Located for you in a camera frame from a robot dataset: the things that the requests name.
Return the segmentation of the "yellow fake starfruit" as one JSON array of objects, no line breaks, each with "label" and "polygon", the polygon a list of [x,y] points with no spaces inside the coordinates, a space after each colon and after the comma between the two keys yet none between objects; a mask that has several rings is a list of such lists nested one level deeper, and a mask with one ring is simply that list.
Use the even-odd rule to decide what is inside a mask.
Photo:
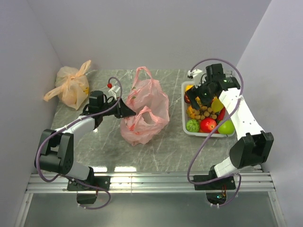
[{"label": "yellow fake starfruit", "polygon": [[211,109],[213,112],[217,113],[220,112],[224,108],[224,105],[218,98],[214,98],[211,103]]}]

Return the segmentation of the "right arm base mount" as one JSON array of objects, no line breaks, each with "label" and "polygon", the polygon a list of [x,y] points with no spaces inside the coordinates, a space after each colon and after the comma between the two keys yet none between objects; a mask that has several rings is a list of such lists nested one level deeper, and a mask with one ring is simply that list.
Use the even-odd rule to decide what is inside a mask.
[{"label": "right arm base mount", "polygon": [[[228,176],[217,181],[213,181],[206,184],[196,184],[205,183],[206,181],[213,180],[214,177],[210,175],[194,175],[193,182],[196,191],[205,191],[206,199],[210,203],[210,206],[216,206],[217,208],[227,205],[230,203],[237,195],[241,187],[242,177],[239,175],[238,186],[236,187],[236,181],[234,176]],[[228,199],[227,191],[235,190],[234,195]]]}]

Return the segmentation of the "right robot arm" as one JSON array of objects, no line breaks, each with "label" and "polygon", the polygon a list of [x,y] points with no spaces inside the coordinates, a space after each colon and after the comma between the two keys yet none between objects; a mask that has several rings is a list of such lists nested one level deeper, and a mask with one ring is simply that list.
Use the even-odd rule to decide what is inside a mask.
[{"label": "right robot arm", "polygon": [[219,189],[229,177],[247,166],[265,163],[271,151],[274,136],[265,132],[251,113],[242,93],[244,83],[242,77],[226,76],[222,64],[212,64],[206,71],[193,67],[187,73],[194,81],[193,87],[186,91],[195,109],[199,107],[196,98],[209,104],[217,97],[225,107],[228,115],[223,120],[231,120],[235,127],[237,142],[229,151],[229,156],[219,164],[211,167],[208,177],[209,185]]}]

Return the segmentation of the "light green fake apple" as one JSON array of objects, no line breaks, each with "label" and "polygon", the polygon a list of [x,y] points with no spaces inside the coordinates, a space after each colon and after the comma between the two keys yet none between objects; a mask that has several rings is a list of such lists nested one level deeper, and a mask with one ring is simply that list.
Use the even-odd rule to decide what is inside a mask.
[{"label": "light green fake apple", "polygon": [[219,128],[218,132],[220,134],[231,135],[235,132],[235,127],[231,120],[224,122]]}]

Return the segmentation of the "pink plastic bag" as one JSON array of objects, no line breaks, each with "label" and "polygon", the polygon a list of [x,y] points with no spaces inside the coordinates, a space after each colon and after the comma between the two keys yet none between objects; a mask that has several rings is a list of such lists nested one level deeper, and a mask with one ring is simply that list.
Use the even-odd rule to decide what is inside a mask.
[{"label": "pink plastic bag", "polygon": [[120,122],[122,137],[131,145],[148,143],[169,123],[169,98],[146,67],[138,67],[126,105],[136,115]]}]

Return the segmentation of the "red fake apple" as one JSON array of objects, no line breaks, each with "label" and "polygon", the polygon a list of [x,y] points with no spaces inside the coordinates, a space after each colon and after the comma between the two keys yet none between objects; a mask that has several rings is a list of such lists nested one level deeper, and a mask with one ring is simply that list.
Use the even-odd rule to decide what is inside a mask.
[{"label": "red fake apple", "polygon": [[211,133],[217,126],[216,120],[206,117],[200,122],[200,130],[204,133]]}]

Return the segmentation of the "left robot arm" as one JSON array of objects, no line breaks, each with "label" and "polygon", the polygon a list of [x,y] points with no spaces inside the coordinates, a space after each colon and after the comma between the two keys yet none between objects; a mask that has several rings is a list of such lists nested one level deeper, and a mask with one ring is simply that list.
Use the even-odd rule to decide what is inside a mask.
[{"label": "left robot arm", "polygon": [[95,186],[92,167],[84,166],[74,160],[74,148],[80,139],[88,132],[95,130],[105,116],[115,116],[117,119],[135,116],[123,100],[113,96],[107,97],[102,91],[93,91],[89,103],[83,108],[82,114],[73,122],[56,130],[42,132],[39,148],[35,158],[35,167],[45,182],[42,170],[57,173],[78,180],[84,190]]}]

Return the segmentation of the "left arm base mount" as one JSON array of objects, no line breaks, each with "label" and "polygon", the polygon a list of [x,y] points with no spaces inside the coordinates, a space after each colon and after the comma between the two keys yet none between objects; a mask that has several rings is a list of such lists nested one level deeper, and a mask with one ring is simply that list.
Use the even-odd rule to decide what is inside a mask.
[{"label": "left arm base mount", "polygon": [[[88,210],[97,210],[108,205],[111,200],[109,193],[110,180],[110,176],[95,176],[93,180],[88,181],[69,179],[67,191],[77,193],[76,200],[79,206]],[[93,205],[97,201],[98,194],[101,192],[108,195],[105,204],[100,207],[88,207],[88,205]]]}]

